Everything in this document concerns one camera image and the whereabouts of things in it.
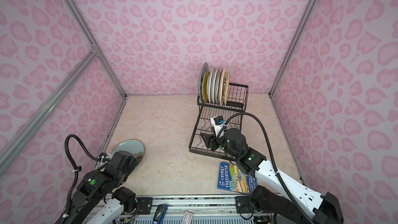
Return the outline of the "large grey-green plate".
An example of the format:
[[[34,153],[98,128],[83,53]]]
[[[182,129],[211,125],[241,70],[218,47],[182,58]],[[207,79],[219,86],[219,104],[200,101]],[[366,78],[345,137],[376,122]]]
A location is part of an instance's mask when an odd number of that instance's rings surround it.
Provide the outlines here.
[[[199,95],[199,102],[203,102],[203,94],[202,94],[202,84],[203,84],[203,78],[205,76],[205,73],[208,71],[208,63],[205,62],[203,64],[203,67],[201,69],[201,72],[199,73],[199,78],[198,78],[198,95]]]

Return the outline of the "star pattern cat plate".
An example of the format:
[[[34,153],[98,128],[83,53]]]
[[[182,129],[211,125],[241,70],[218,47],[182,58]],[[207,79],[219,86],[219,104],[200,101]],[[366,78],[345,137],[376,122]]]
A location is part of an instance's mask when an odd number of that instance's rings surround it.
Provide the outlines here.
[[[219,89],[218,89],[218,101],[219,105],[222,106],[222,94],[223,94],[223,85],[224,85],[224,77],[227,73],[228,69],[227,67],[224,67],[220,73],[220,78],[219,78]]]

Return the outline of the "orange woven plate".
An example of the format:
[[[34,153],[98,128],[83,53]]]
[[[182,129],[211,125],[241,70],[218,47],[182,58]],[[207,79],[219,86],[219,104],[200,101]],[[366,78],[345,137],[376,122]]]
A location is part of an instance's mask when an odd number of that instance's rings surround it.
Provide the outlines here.
[[[227,73],[227,75],[225,77],[225,84],[223,86],[223,103],[224,103],[224,106],[227,105],[229,89],[230,89],[230,73]]]

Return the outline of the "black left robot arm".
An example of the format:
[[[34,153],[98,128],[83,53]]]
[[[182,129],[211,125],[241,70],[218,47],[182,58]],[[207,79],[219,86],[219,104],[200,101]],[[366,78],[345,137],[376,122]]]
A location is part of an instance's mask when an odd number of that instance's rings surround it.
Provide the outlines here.
[[[122,184],[125,183],[139,163],[140,161],[131,153],[118,151],[108,163],[87,173],[83,180],[78,183],[78,173],[81,171],[81,167],[77,167],[72,160],[75,178],[67,193],[63,213],[56,223],[83,223],[88,214],[108,194],[112,194],[112,197],[107,202],[108,207],[105,208],[105,213],[99,215],[100,219],[111,216],[117,217],[122,213],[136,214],[138,212],[136,194],[123,187]]]

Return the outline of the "yellow-green woven plate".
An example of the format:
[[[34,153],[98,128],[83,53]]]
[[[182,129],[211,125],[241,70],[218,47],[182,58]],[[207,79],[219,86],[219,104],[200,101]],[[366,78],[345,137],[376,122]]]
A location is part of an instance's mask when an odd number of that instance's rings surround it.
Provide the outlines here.
[[[206,71],[202,79],[202,98],[204,103],[209,103],[209,96],[207,92],[209,76],[210,76],[210,71]]]

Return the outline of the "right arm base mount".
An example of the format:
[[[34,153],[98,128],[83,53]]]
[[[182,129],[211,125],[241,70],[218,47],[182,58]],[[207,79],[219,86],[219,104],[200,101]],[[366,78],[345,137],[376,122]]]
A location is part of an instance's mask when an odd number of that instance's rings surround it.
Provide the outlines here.
[[[264,208],[249,195],[235,197],[236,211],[240,214],[259,214]]]

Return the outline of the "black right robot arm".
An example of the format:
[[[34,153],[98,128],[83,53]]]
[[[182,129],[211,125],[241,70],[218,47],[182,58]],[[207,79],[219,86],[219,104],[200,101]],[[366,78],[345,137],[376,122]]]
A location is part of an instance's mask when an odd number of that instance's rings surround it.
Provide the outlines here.
[[[314,191],[286,173],[273,167],[271,160],[249,147],[241,131],[231,128],[213,134],[200,134],[207,148],[221,149],[236,160],[246,175],[277,190],[257,186],[250,194],[249,204],[255,212],[272,212],[296,224],[342,224],[344,217],[337,197]]]

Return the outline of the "blue treehouse book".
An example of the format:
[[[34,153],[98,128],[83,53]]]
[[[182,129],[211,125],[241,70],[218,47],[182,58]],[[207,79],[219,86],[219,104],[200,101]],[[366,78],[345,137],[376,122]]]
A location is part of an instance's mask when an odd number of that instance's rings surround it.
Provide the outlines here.
[[[251,194],[257,185],[256,178],[245,175],[237,166],[226,162],[220,163],[217,181],[219,190]]]

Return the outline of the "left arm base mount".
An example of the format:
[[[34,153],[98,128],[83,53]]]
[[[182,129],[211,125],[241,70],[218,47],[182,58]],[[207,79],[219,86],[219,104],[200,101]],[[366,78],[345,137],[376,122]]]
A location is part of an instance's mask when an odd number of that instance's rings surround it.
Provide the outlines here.
[[[149,215],[152,208],[153,198],[132,197],[123,203],[124,215]]]

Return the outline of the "white plate orange sun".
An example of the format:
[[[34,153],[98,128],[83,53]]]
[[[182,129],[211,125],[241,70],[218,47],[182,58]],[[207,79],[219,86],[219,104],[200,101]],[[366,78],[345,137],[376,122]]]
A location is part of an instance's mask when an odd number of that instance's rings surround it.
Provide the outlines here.
[[[213,103],[218,104],[218,88],[220,79],[220,69],[216,69],[216,76],[214,79]]]

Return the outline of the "light blue flower plate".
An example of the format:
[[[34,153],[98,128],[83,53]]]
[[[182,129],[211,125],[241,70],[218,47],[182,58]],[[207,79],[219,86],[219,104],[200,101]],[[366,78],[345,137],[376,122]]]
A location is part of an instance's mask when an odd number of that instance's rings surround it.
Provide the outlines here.
[[[130,140],[125,140],[121,143],[119,143],[111,152],[111,155],[113,156],[116,152],[119,151],[127,151],[131,153],[136,160],[139,162],[142,162],[144,156],[145,156],[145,146],[144,144],[136,139],[130,139]]]

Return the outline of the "black wire dish rack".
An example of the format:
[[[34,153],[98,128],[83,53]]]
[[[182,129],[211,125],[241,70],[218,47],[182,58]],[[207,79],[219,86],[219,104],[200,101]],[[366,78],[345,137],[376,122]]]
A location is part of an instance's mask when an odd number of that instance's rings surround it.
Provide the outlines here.
[[[249,86],[231,83],[224,106],[205,103],[201,94],[197,96],[199,114],[189,143],[189,151],[198,155],[235,161],[226,151],[226,130],[242,129],[243,116],[247,108]]]

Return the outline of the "aluminium frame rail front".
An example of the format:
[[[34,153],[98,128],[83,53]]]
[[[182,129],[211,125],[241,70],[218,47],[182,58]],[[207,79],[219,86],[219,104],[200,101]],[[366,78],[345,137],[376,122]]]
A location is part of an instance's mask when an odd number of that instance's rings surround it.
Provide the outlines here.
[[[290,199],[284,198],[278,194],[274,194],[264,187],[258,187],[251,195],[264,208],[264,213],[272,212],[281,215],[295,223],[299,224],[325,224],[326,223],[326,200],[328,196],[305,193],[303,196],[297,197],[293,203]],[[153,205],[162,204],[160,199],[153,199]],[[200,196],[195,199],[190,196],[187,199],[171,199],[168,198],[164,204],[167,204],[174,212],[182,212],[187,210],[191,213],[198,212],[215,212],[227,214],[232,210],[231,195],[226,196]],[[117,217],[104,217],[100,219],[100,214],[105,213],[105,206],[92,217],[89,221],[95,224],[109,224]]]

